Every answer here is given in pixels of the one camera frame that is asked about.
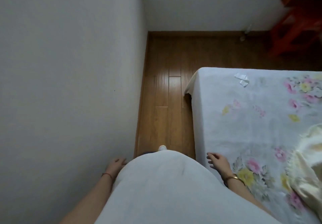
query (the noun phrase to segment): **foot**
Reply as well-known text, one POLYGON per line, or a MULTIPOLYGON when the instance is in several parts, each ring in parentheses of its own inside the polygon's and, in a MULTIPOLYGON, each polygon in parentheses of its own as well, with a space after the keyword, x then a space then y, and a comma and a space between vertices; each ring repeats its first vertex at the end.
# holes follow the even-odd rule
POLYGON ((161 145, 158 149, 158 151, 162 151, 162 150, 167 150, 167 147, 165 145, 161 145))

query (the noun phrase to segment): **mattress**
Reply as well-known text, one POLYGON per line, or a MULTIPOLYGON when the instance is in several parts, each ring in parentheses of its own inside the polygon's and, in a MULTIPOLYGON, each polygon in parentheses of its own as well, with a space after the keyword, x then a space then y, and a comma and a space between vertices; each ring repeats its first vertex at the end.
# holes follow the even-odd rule
POLYGON ((205 67, 184 93, 192 97, 200 164, 221 180, 206 159, 220 153, 280 222, 320 223, 290 188, 285 167, 300 134, 321 123, 322 72, 205 67))

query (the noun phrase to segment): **white sheet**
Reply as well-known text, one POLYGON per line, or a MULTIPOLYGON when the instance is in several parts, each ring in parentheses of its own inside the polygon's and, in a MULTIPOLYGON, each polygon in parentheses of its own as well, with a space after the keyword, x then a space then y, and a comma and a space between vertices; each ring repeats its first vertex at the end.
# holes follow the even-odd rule
POLYGON ((119 173, 95 224, 278 224, 222 186, 202 165, 171 150, 145 154, 119 173))
POLYGON ((192 96, 196 159, 225 155, 248 187, 282 223, 320 223, 287 187, 288 153, 299 134, 322 118, 322 73, 201 68, 184 93, 192 96), (245 74, 243 87, 236 73, 245 74))

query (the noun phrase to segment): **white wall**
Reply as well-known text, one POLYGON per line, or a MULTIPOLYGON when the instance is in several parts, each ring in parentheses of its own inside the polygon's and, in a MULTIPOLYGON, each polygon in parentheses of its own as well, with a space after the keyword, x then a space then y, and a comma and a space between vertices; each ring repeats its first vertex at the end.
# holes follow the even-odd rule
POLYGON ((133 157, 141 0, 0 0, 0 222, 57 223, 133 157))
POLYGON ((285 13, 280 0, 144 0, 149 31, 269 30, 285 13))

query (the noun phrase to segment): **wooden floor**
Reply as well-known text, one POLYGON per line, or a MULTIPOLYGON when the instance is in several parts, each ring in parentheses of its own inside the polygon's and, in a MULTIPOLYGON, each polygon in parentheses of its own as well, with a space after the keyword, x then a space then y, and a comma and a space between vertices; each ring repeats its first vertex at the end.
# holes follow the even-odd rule
POLYGON ((135 156, 164 144, 195 159, 191 103, 182 93, 200 67, 322 70, 318 45, 309 55, 272 58, 262 40, 150 37, 135 156))

